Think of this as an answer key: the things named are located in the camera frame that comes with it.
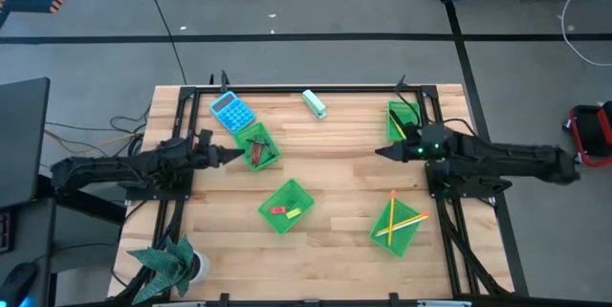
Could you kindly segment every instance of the green plastic bin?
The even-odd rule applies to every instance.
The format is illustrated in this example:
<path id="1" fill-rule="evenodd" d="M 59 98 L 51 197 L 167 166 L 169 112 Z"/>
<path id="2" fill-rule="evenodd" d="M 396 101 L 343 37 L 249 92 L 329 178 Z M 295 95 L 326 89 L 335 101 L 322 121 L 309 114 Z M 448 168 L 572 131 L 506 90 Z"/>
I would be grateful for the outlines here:
<path id="1" fill-rule="evenodd" d="M 272 137 L 270 136 L 268 130 L 266 130 L 266 127 L 262 122 L 259 122 L 255 125 L 252 125 L 246 129 L 239 131 L 233 137 L 236 140 L 236 143 L 238 144 L 238 148 L 245 150 L 244 158 L 251 170 L 260 170 L 261 168 L 273 164 L 277 162 L 278 159 L 280 159 L 280 150 L 278 150 L 278 147 L 276 147 L 276 144 L 274 144 Z M 253 146 L 253 143 L 247 140 L 254 139 L 257 139 L 260 142 L 267 141 L 270 144 L 270 150 L 275 156 L 272 157 L 270 151 L 266 148 L 263 148 L 261 158 L 259 160 L 260 164 L 253 165 L 251 162 L 251 148 Z"/>
<path id="2" fill-rule="evenodd" d="M 404 227 L 402 229 L 393 230 L 393 235 L 391 236 L 391 246 L 387 246 L 388 234 L 383 234 L 381 236 L 375 236 L 376 232 L 379 230 L 384 230 L 389 227 L 389 212 L 391 211 L 391 200 L 386 203 L 384 210 L 382 211 L 381 217 L 374 225 L 374 228 L 370 232 L 370 239 L 372 241 L 384 248 L 385 250 L 399 256 L 403 257 L 405 255 L 405 251 L 408 249 L 410 242 L 414 238 L 414 235 L 417 233 L 417 229 L 421 226 L 421 222 L 417 222 L 414 225 L 410 225 Z M 398 222 L 402 222 L 403 220 L 409 219 L 410 217 L 414 217 L 420 214 L 419 211 L 405 205 L 400 202 L 397 198 L 395 199 L 395 209 L 393 210 L 393 224 L 395 225 Z"/>
<path id="3" fill-rule="evenodd" d="M 315 199 L 295 180 L 290 179 L 280 187 L 264 204 L 259 213 L 279 234 L 284 234 L 315 204 Z M 302 213 L 288 219 L 285 214 L 272 214 L 270 208 L 285 207 L 287 211 L 300 208 Z"/>
<path id="4" fill-rule="evenodd" d="M 414 110 L 420 115 L 421 108 L 419 107 L 418 102 L 410 102 L 410 105 L 414 107 Z M 398 129 L 393 124 L 393 120 L 391 119 L 391 113 L 389 110 L 395 111 L 400 120 L 406 124 L 410 121 L 413 123 L 417 123 L 417 118 L 414 116 L 414 112 L 410 109 L 408 105 L 406 105 L 403 101 L 389 101 L 386 107 L 386 136 L 390 141 L 401 141 L 402 135 L 398 132 Z"/>

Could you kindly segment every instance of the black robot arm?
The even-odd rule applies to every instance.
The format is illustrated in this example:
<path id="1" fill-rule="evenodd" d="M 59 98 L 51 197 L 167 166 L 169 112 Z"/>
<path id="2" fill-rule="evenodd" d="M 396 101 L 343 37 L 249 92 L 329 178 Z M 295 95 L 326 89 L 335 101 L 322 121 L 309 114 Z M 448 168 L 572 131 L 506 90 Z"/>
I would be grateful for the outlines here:
<path id="1" fill-rule="evenodd" d="M 487 143 L 441 123 L 409 133 L 406 140 L 376 153 L 395 161 L 428 161 L 432 172 L 446 177 L 536 177 L 559 185 L 579 179 L 573 158 L 551 145 Z"/>
<path id="2" fill-rule="evenodd" d="M 92 183 L 119 182 L 129 188 L 172 190 L 184 183 L 186 172 L 219 167 L 244 153 L 210 144 L 212 132 L 202 130 L 195 145 L 187 139 L 161 142 L 134 157 L 71 157 L 54 164 L 52 184 L 62 194 Z"/>

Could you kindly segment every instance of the gray floor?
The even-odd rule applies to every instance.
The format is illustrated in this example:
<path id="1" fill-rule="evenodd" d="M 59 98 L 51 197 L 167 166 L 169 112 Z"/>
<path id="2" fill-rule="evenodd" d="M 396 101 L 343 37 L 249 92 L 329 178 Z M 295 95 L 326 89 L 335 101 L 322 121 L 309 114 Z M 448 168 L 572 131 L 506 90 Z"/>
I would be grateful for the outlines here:
<path id="1" fill-rule="evenodd" d="M 450 33 L 437 0 L 159 1 L 174 34 Z M 612 33 L 611 4 L 577 0 L 568 11 L 571 33 Z M 463 0 L 455 6 L 463 33 L 559 33 L 563 0 Z M 164 34 L 153 0 L 67 0 L 55 15 L 14 13 L 0 30 L 0 36 Z M 609 42 L 578 46 L 593 59 L 612 61 Z M 612 99 L 610 69 L 586 65 L 562 42 L 473 42 L 467 48 L 494 141 L 573 150 L 559 128 L 569 108 Z M 177 49 L 193 84 L 207 83 L 221 69 L 232 83 L 391 83 L 402 74 L 414 83 L 464 83 L 452 42 L 181 43 Z M 0 67 L 0 82 L 50 77 L 48 120 L 82 126 L 137 117 L 155 85 L 182 82 L 169 44 L 3 45 Z M 53 130 L 88 143 L 114 136 Z M 44 142 L 43 164 L 65 156 L 56 143 Z M 514 180 L 507 199 L 532 296 L 612 301 L 610 173 L 584 169 L 582 181 L 567 187 Z M 116 189 L 94 193 L 121 198 Z M 570 213 L 582 217 L 569 223 Z M 112 243 L 118 235 L 117 228 L 67 210 L 57 222 L 59 246 Z M 55 270 L 90 267 L 60 275 L 58 305 L 103 299 L 116 250 L 61 252 Z"/>

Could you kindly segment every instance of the wooden tabletop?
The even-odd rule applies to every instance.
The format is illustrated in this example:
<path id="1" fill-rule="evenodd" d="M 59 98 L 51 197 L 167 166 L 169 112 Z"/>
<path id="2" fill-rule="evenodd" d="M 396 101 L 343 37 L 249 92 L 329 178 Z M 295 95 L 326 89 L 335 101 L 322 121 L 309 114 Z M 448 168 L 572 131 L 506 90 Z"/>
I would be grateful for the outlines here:
<path id="1" fill-rule="evenodd" d="M 157 87 L 144 150 L 171 137 L 179 89 Z M 438 85 L 438 92 L 445 119 L 470 120 L 461 85 Z M 385 299 L 390 292 L 399 293 L 400 298 L 451 297 L 440 224 L 427 192 L 424 163 L 396 163 L 374 153 L 389 145 L 385 108 L 397 97 L 372 93 L 318 96 L 328 109 L 323 121 L 314 116 L 300 94 L 240 96 L 255 112 L 256 121 L 265 123 L 282 156 L 258 172 L 250 171 L 243 158 L 195 172 L 181 233 L 209 258 L 210 271 L 203 282 L 190 287 L 187 299 L 217 300 L 221 293 L 229 293 L 232 300 Z M 208 105 L 217 97 L 202 98 L 196 128 L 198 132 L 203 127 L 213 130 L 215 144 L 235 147 L 231 134 L 209 112 Z M 448 125 L 466 130 L 460 123 Z M 257 209 L 291 178 L 313 195 L 316 204 L 281 236 Z M 392 188 L 400 201 L 430 215 L 403 258 L 368 238 Z M 464 199 L 463 206 L 472 250 L 498 283 L 512 290 L 493 209 L 470 199 Z M 126 251 L 151 245 L 157 209 L 158 202 L 148 202 L 123 227 L 115 264 L 120 278 L 131 279 L 140 267 Z M 467 292 L 463 260 L 457 265 Z M 113 279 L 109 296 L 121 289 Z"/>

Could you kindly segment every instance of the calculator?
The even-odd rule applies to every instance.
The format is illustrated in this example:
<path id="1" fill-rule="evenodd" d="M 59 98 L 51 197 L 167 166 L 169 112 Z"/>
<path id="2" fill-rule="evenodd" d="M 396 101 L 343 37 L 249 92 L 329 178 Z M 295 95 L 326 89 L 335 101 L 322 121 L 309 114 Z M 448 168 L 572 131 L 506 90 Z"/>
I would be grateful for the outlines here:
<path id="1" fill-rule="evenodd" d="M 215 100 L 210 111 L 232 134 L 255 120 L 253 111 L 233 92 L 226 92 Z"/>

